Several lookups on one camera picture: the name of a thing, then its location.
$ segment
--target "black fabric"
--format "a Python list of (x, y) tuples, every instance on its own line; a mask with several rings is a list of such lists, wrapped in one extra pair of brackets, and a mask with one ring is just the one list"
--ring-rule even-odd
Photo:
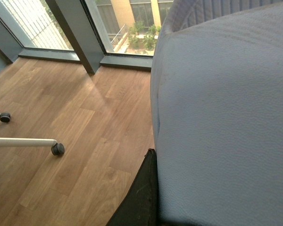
[(157, 194), (157, 157), (149, 149), (127, 196), (106, 226), (155, 226)]

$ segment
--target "chair wheel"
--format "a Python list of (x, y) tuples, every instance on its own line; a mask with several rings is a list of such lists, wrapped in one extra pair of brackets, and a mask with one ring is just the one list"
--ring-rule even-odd
[(1, 113), (0, 121), (1, 122), (6, 122), (6, 123), (9, 122), (10, 121), (10, 113), (8, 113), (8, 112)]
[(65, 148), (62, 144), (55, 144), (53, 147), (51, 147), (51, 152), (53, 155), (64, 154)]

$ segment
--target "wooden floor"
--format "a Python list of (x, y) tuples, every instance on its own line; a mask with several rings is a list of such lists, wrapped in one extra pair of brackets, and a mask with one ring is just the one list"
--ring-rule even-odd
[(19, 58), (0, 73), (0, 137), (51, 138), (0, 148), (0, 226), (102, 226), (153, 148), (150, 73)]

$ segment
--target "wall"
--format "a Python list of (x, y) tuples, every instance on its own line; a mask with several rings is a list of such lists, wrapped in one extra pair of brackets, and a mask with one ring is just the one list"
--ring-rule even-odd
[(131, 9), (129, 0), (111, 0), (115, 16), (117, 17), (117, 22), (119, 27), (123, 27), (126, 24), (129, 27), (132, 27), (134, 24), (134, 16)]
[(158, 8), (157, 0), (151, 0), (151, 6), (152, 6), (152, 13), (153, 13), (154, 24), (156, 26), (161, 26), (160, 15), (159, 15), (159, 8)]

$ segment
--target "chair backrest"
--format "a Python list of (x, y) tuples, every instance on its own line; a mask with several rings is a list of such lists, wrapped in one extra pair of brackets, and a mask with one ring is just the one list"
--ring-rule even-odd
[(283, 2), (166, 17), (151, 72), (160, 218), (283, 226)]

